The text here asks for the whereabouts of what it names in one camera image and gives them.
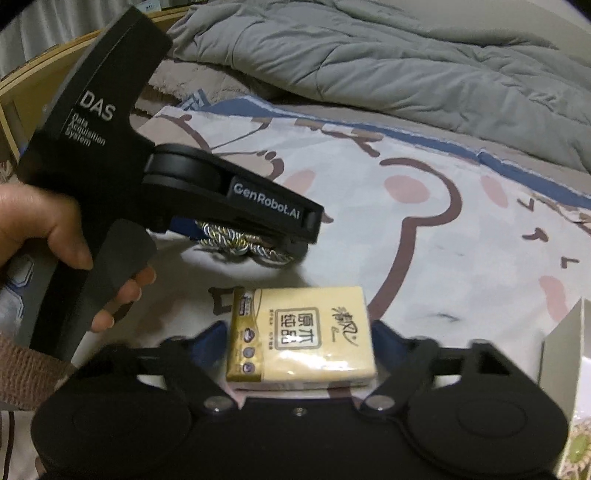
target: yellow tissue package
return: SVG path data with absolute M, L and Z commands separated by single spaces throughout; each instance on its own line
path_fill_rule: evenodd
M 226 367 L 232 387 L 359 387 L 375 376 L 360 287 L 234 291 Z

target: green gemstone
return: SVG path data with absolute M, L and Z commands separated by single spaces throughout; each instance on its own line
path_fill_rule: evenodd
M 589 437 L 585 433 L 577 435 L 570 444 L 569 460 L 571 463 L 578 463 L 583 459 L 589 447 Z

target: gray curtain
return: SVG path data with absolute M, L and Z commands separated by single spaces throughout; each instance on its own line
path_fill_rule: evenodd
M 141 0 L 37 0 L 0 33 L 0 78 L 53 45 L 106 26 Z

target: metal screw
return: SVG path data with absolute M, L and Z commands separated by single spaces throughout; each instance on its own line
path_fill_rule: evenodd
M 234 402 L 229 397 L 215 396 L 209 397 L 203 405 L 209 411 L 214 413 L 221 413 L 226 410 L 230 410 L 234 406 Z
M 302 407 L 296 407 L 296 408 L 294 408 L 294 415 L 296 417 L 303 417 L 307 413 L 308 413 L 308 411 L 305 408 L 302 408 Z
M 391 409 L 396 405 L 396 402 L 386 395 L 372 395 L 365 400 L 365 404 L 373 410 L 384 411 Z

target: brown knit sleeve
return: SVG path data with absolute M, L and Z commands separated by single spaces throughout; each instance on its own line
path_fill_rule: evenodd
M 72 364 L 17 346 L 0 333 L 0 402 L 34 410 L 74 371 Z

